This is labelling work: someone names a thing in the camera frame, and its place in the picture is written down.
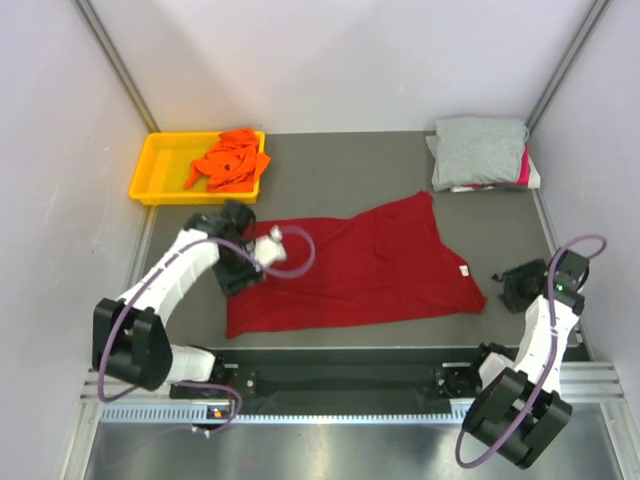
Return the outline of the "dark red t shirt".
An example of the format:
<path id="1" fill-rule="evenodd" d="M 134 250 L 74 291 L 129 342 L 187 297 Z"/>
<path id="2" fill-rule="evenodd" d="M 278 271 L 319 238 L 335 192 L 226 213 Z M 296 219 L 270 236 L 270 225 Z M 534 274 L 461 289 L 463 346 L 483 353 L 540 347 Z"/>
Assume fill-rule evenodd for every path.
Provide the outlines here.
<path id="1" fill-rule="evenodd" d="M 468 262 L 441 240 L 426 191 L 348 219 L 262 221 L 256 232 L 274 226 L 300 227 L 314 242 L 287 234 L 282 269 L 299 267 L 311 252 L 314 264 L 298 278 L 269 276 L 230 298 L 228 338 L 479 314 L 487 304 Z"/>

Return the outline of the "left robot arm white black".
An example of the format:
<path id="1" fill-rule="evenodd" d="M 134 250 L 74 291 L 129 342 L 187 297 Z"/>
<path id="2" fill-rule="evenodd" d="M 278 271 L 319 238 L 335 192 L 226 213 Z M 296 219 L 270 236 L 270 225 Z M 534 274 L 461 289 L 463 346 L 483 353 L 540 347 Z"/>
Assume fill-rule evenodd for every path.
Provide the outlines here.
<path id="1" fill-rule="evenodd" d="M 256 265 L 256 217 L 251 208 L 226 202 L 216 214 L 192 215 L 156 265 L 117 299 L 102 299 L 93 312 L 92 366 L 99 397 L 115 378 L 132 389 L 154 391 L 165 383 L 191 381 L 205 396 L 226 387 L 227 374 L 211 351 L 170 343 L 166 325 L 176 306 L 206 272 L 226 296 L 264 277 Z"/>

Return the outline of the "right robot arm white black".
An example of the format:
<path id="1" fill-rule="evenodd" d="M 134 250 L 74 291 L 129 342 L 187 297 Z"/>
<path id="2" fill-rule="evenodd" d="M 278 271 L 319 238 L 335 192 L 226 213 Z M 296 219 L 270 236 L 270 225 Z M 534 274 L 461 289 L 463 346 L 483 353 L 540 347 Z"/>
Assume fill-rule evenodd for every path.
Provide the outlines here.
<path id="1" fill-rule="evenodd" d="M 499 454 L 529 468 L 568 424 L 573 408 L 561 398 L 560 369 L 568 336 L 585 306 L 583 285 L 589 259 L 572 251 L 556 253 L 549 265 L 553 289 L 542 281 L 525 311 L 525 332 L 510 359 L 490 344 L 467 370 L 478 394 L 456 440 L 459 466 L 471 469 Z"/>

